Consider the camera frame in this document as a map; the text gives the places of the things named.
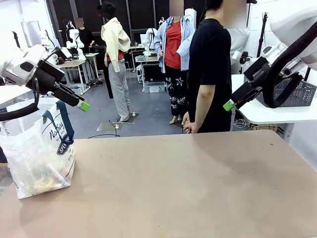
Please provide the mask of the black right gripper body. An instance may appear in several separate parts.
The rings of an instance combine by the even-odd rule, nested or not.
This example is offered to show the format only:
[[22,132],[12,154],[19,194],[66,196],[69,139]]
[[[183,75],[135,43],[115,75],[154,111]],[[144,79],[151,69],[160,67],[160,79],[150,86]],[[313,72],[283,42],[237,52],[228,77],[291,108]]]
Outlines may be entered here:
[[244,82],[264,83],[269,68],[269,63],[266,58],[257,58],[256,61],[244,71]]

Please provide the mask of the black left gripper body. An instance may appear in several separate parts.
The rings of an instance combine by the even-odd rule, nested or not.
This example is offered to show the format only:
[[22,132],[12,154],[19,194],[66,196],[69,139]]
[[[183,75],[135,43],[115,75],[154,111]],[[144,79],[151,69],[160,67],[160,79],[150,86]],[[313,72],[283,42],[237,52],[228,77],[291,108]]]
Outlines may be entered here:
[[36,90],[33,79],[37,79],[39,93],[45,95],[48,92],[52,92],[55,96],[64,96],[65,90],[61,87],[61,80],[64,77],[64,73],[50,64],[47,61],[40,60],[38,67],[31,77],[31,80],[26,84],[26,87],[31,90]]

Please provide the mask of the person's right hand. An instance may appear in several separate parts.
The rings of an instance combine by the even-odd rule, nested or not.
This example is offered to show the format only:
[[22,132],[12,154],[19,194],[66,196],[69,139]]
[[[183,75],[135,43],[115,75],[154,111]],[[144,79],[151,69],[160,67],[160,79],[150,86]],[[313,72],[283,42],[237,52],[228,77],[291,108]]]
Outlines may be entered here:
[[190,117],[188,112],[184,114],[181,124],[183,126],[183,130],[187,134],[193,134],[198,132],[198,128],[196,127],[196,124],[194,122],[190,122]]

